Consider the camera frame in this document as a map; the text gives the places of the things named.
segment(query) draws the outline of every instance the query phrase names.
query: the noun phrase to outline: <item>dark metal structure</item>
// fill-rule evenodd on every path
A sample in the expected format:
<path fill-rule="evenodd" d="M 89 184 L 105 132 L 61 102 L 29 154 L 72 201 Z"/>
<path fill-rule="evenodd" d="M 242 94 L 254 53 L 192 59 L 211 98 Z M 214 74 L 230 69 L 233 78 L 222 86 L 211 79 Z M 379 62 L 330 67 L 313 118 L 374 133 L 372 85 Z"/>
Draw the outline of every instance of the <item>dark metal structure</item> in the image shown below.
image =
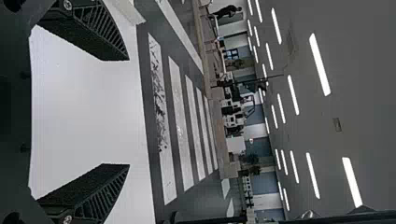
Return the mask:
<path fill-rule="evenodd" d="M 128 171 L 129 165 L 102 164 L 37 201 L 55 223 L 70 216 L 74 222 L 102 224 L 120 195 Z"/>
<path fill-rule="evenodd" d="M 120 31 L 101 0 L 57 0 L 38 25 L 100 60 L 129 60 Z"/>
<path fill-rule="evenodd" d="M 69 3 L 71 3 L 73 10 L 73 2 L 64 0 L 59 2 L 59 5 L 70 8 Z M 29 36 L 33 27 L 45 16 L 48 17 L 48 11 L 54 7 L 56 7 L 55 0 L 0 0 L 2 30 L 0 37 L 0 176 L 2 178 L 0 223 L 4 224 L 53 223 L 45 210 L 32 197 L 28 183 L 32 142 L 32 73 Z M 97 26 L 100 19 L 98 23 L 96 21 L 98 20 L 95 20 L 93 25 Z M 74 44 L 90 50 L 90 47 L 84 44 Z M 116 59 L 113 53 L 110 52 L 110 54 L 109 60 Z"/>

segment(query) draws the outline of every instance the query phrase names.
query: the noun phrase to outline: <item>white stripe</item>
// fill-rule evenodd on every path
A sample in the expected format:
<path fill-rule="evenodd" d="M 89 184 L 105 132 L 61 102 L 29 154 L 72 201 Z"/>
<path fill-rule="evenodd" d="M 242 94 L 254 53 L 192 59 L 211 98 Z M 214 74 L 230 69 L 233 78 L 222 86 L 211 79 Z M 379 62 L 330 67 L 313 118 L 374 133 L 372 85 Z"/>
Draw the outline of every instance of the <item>white stripe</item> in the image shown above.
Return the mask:
<path fill-rule="evenodd" d="M 218 165 L 218 155 L 216 153 L 216 147 L 215 147 L 215 136 L 213 135 L 212 117 L 210 116 L 210 109 L 207 98 L 205 96 L 204 98 L 205 98 L 205 106 L 206 106 L 207 125 L 209 125 L 207 129 L 209 130 L 209 135 L 210 135 L 210 145 L 212 146 L 212 155 L 213 155 L 215 170 L 217 170 L 219 169 L 219 165 Z"/>
<path fill-rule="evenodd" d="M 187 94 L 189 96 L 189 106 L 191 114 L 192 136 L 194 140 L 195 157 L 198 167 L 199 180 L 205 178 L 204 157 L 202 155 L 201 135 L 198 127 L 198 117 L 195 105 L 194 87 L 192 86 L 191 79 L 186 76 Z"/>
<path fill-rule="evenodd" d="M 192 60 L 197 65 L 198 69 L 201 71 L 201 74 L 204 75 L 204 68 L 202 66 L 202 60 L 199 57 L 198 52 L 195 50 L 194 45 L 191 43 L 189 36 L 187 35 L 186 31 L 183 28 L 180 20 L 178 19 L 175 11 L 170 6 L 168 0 L 156 0 L 158 6 L 160 7 L 161 11 L 165 18 L 169 21 L 172 28 L 174 29 L 175 33 L 177 34 L 178 38 L 180 39 L 181 43 L 186 48 L 187 52 L 192 57 Z"/>
<path fill-rule="evenodd" d="M 204 112 L 204 99 L 202 98 L 202 93 L 198 88 L 197 88 L 197 95 L 198 95 L 199 114 L 201 116 L 202 135 L 204 138 L 207 171 L 209 172 L 209 174 L 212 174 L 213 166 L 212 166 L 212 159 L 210 156 L 209 141 L 207 139 L 207 128 L 206 128 L 205 112 Z"/>
<path fill-rule="evenodd" d="M 233 199 L 231 199 L 230 204 L 228 205 L 227 209 L 227 217 L 233 217 L 234 210 L 233 210 Z"/>
<path fill-rule="evenodd" d="M 194 185 L 192 177 L 191 155 L 189 136 L 187 133 L 186 114 L 184 111 L 183 91 L 181 89 L 180 68 L 169 57 L 169 68 L 172 80 L 172 93 L 175 106 L 175 118 L 177 126 L 178 150 L 180 153 L 181 173 L 183 175 L 184 190 Z"/>
<path fill-rule="evenodd" d="M 230 191 L 230 179 L 223 179 L 221 181 L 221 188 L 223 190 L 224 199 L 227 198 L 227 194 Z"/>
<path fill-rule="evenodd" d="M 158 142 L 160 153 L 161 174 L 163 177 L 163 199 L 165 204 L 169 204 L 177 197 L 175 170 L 172 157 L 171 137 L 169 133 L 168 110 L 166 107 L 165 85 L 163 80 L 163 60 L 161 46 L 151 36 L 148 35 L 150 50 L 151 78 L 154 91 L 154 109 L 156 111 L 157 136 L 161 139 Z"/>

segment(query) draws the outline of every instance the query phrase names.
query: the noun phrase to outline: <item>floor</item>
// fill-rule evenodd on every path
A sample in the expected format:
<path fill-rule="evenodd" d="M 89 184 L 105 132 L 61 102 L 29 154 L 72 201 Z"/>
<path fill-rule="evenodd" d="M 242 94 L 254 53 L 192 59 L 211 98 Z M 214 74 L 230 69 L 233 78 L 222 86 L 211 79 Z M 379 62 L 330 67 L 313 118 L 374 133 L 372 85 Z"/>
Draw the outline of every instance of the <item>floor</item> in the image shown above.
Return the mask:
<path fill-rule="evenodd" d="M 101 62 L 32 32 L 34 197 L 100 163 L 127 163 L 107 223 L 159 223 L 174 211 L 185 220 L 238 215 L 238 188 L 219 179 L 190 1 L 135 0 L 146 20 L 137 26 L 105 3 L 130 61 Z"/>

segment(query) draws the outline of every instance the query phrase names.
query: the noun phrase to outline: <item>walking person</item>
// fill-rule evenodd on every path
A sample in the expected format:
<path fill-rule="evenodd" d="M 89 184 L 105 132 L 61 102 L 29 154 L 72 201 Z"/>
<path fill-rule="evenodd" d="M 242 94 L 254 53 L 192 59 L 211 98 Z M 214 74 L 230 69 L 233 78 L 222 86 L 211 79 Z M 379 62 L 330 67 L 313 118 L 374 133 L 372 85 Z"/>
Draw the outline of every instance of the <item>walking person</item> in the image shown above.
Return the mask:
<path fill-rule="evenodd" d="M 213 13 L 214 15 L 217 16 L 218 21 L 223 18 L 224 16 L 228 15 L 230 18 L 233 17 L 236 12 L 242 11 L 241 7 L 236 7 L 234 5 L 229 5 L 227 7 L 224 7 L 220 9 L 219 11 Z"/>

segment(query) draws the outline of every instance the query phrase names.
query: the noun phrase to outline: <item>ceiling light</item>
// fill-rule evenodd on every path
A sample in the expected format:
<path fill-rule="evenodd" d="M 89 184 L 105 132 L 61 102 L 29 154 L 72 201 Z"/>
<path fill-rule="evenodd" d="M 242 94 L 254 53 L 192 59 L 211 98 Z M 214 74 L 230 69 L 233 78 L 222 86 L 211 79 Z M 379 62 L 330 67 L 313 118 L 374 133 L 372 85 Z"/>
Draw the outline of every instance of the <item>ceiling light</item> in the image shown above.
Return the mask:
<path fill-rule="evenodd" d="M 256 58 L 256 63 L 259 63 L 259 57 L 257 56 L 256 46 L 253 46 L 254 57 Z"/>
<path fill-rule="evenodd" d="M 262 71 L 264 72 L 264 77 L 267 78 L 267 70 L 265 69 L 265 64 L 262 64 Z"/>
<path fill-rule="evenodd" d="M 260 46 L 260 38 L 259 38 L 259 33 L 257 32 L 256 26 L 254 26 L 254 35 L 256 36 L 257 46 Z"/>
<path fill-rule="evenodd" d="M 317 37 L 315 36 L 315 34 L 312 34 L 309 37 L 309 43 L 311 44 L 312 53 L 314 54 L 314 59 L 317 65 L 319 79 L 323 89 L 323 93 L 325 96 L 328 96 L 330 95 L 330 93 L 332 93 L 332 90 L 330 89 L 329 80 L 327 79 L 326 71 L 324 69 L 324 64 L 319 51 Z"/>
<path fill-rule="evenodd" d="M 248 42 L 248 47 L 249 47 L 250 51 L 253 51 L 253 48 L 251 47 L 250 36 L 247 37 L 247 42 Z"/>
<path fill-rule="evenodd" d="M 268 119 L 265 117 L 265 125 L 267 126 L 267 132 L 270 133 L 270 126 L 268 125 Z"/>
<path fill-rule="evenodd" d="M 294 85 L 293 85 L 293 81 L 291 80 L 291 75 L 288 76 L 288 82 L 289 82 L 289 87 L 290 87 L 290 92 L 291 92 L 291 99 L 293 100 L 293 104 L 294 104 L 294 110 L 296 111 L 296 115 L 299 115 L 300 108 L 297 103 L 296 92 L 294 91 Z"/>
<path fill-rule="evenodd" d="M 275 127 L 277 128 L 277 119 L 276 119 L 276 113 L 275 113 L 275 108 L 273 105 L 271 105 L 271 108 L 273 110 L 273 116 L 274 116 L 274 123 L 275 123 Z"/>
<path fill-rule="evenodd" d="M 296 183 L 299 184 L 300 183 L 300 178 L 298 176 L 297 166 L 296 166 L 296 161 L 294 159 L 293 151 L 290 151 L 290 157 L 291 157 L 291 164 L 292 164 L 293 170 L 294 170 L 294 176 L 296 177 Z"/>
<path fill-rule="evenodd" d="M 282 99 L 280 99 L 280 94 L 277 95 L 277 101 L 279 102 L 280 115 L 282 116 L 283 123 L 286 123 L 285 111 L 283 110 Z"/>
<path fill-rule="evenodd" d="M 283 201 L 282 186 L 280 186 L 280 182 L 279 181 L 277 181 L 277 186 L 279 187 L 280 200 Z"/>
<path fill-rule="evenodd" d="M 247 20 L 247 27 L 248 27 L 248 32 L 250 33 L 250 35 L 253 35 L 253 31 L 251 30 L 250 20 Z"/>
<path fill-rule="evenodd" d="M 285 174 L 289 175 L 288 165 L 286 164 L 286 158 L 285 158 L 285 153 L 283 152 L 283 149 L 280 150 L 280 154 L 282 154 L 282 161 L 283 161 L 283 166 L 285 167 Z"/>
<path fill-rule="evenodd" d="M 250 0 L 247 0 L 247 4 L 248 4 L 248 9 L 250 10 L 250 15 L 253 16 L 253 7 L 251 6 Z"/>
<path fill-rule="evenodd" d="M 277 149 L 275 149 L 276 161 L 277 161 L 277 168 L 282 170 L 282 166 L 280 165 L 279 153 L 277 153 Z"/>
<path fill-rule="evenodd" d="M 306 153 L 306 160 L 308 161 L 309 174 L 311 174 L 312 185 L 314 186 L 315 196 L 320 199 L 317 177 L 315 176 L 314 166 L 312 165 L 311 154 Z"/>
<path fill-rule="evenodd" d="M 285 194 L 286 208 L 288 209 L 288 212 L 289 212 L 290 211 L 289 198 L 288 198 L 288 193 L 286 192 L 286 189 L 283 189 L 283 193 Z"/>
<path fill-rule="evenodd" d="M 358 182 L 356 181 L 355 173 L 353 172 L 352 162 L 350 158 L 343 158 L 344 169 L 346 171 L 347 182 L 352 193 L 353 203 L 355 207 L 363 205 L 361 200 L 361 193 L 359 192 Z"/>
<path fill-rule="evenodd" d="M 271 56 L 270 46 L 269 46 L 268 43 L 267 43 L 265 47 L 267 48 L 268 60 L 270 61 L 271 70 L 274 71 L 274 64 L 273 64 L 273 62 L 272 62 L 272 56 Z"/>
<path fill-rule="evenodd" d="M 277 36 L 277 42 L 279 44 L 282 44 L 282 36 L 280 35 L 279 24 L 277 23 L 277 18 L 276 18 L 276 13 L 275 13 L 274 8 L 272 9 L 271 13 L 273 16 L 273 21 L 274 21 L 274 26 L 275 26 L 276 36 Z"/>
<path fill-rule="evenodd" d="M 259 20 L 262 22 L 262 9 L 260 8 L 259 0 L 256 0 L 257 12 L 259 13 Z"/>

